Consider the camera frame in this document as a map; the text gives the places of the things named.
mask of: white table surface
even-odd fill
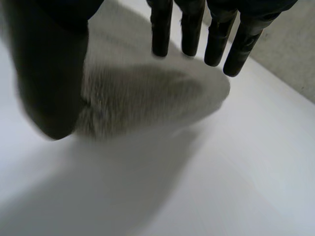
[[[35,132],[0,51],[1,236],[315,235],[315,106],[255,61],[198,124],[101,145]]]

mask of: gray felt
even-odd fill
[[[229,81],[220,70],[186,58],[174,44],[167,58],[153,57],[150,22],[114,0],[103,3],[89,27],[82,88],[88,105],[77,123],[80,135],[107,139],[198,120],[228,96]]]

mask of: gray fabric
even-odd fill
[[[90,20],[79,134],[106,139],[166,122],[198,120],[228,96],[229,81],[172,43],[166,59],[151,55],[151,25],[107,0]]]

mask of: black cylindrical finger tip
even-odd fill
[[[204,62],[208,66],[213,66],[213,67],[218,66],[221,62],[223,51],[224,49],[221,50],[215,47],[215,44],[212,42],[212,40],[208,40]]]
[[[236,77],[242,70],[248,55],[239,55],[230,51],[223,67],[223,73],[229,77]]]
[[[194,57],[197,54],[197,47],[191,45],[190,42],[185,42],[183,39],[182,51],[188,57]]]
[[[159,36],[153,34],[152,53],[154,56],[164,58],[168,54],[168,42],[161,40]]]

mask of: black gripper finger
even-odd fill
[[[202,17],[204,13],[204,4],[198,11],[192,14],[183,12],[182,17],[182,51],[189,57],[194,57],[197,53]]]
[[[209,66],[218,66],[221,62],[228,38],[234,24],[237,11],[226,12],[229,14],[224,22],[220,19],[212,18],[211,24],[208,28],[208,43],[206,47],[204,62]]]
[[[249,32],[250,30],[241,23],[224,64],[225,75],[235,77],[240,73],[262,30],[256,35],[251,35]]]
[[[168,53],[173,0],[154,1],[151,7],[152,53],[157,57],[165,57]]]

